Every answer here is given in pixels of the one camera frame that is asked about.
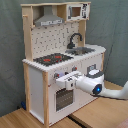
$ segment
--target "wooden table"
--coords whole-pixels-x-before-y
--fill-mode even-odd
[[[105,81],[105,87],[120,90],[122,87]],[[98,98],[71,114],[87,128],[116,128],[128,118],[128,101]]]
[[[0,128],[44,128],[36,118],[23,109],[0,118]],[[50,128],[81,128],[69,118],[64,118]]]

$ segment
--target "toy sink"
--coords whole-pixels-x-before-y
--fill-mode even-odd
[[[73,48],[73,49],[68,49],[65,51],[65,53],[78,56],[78,55],[84,55],[84,54],[94,52],[94,51],[95,51],[94,49],[87,48],[87,47],[77,47],[77,48]]]

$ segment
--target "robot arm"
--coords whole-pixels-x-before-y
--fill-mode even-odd
[[[56,84],[59,87],[65,87],[67,90],[81,89],[94,97],[128,100],[128,82],[122,90],[106,89],[104,87],[104,74],[96,69],[90,71],[86,76],[79,71],[74,71],[56,79]]]

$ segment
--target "gray wall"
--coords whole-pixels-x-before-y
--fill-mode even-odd
[[[72,1],[0,0],[0,116],[14,111],[21,101],[25,101],[22,65],[25,51],[20,4]],[[107,49],[105,79],[123,86],[128,79],[128,1],[91,2],[86,43]]]

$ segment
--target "oven window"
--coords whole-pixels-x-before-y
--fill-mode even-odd
[[[56,111],[73,103],[73,90],[62,89],[56,92]]]
[[[80,16],[81,7],[72,7],[72,17]]]

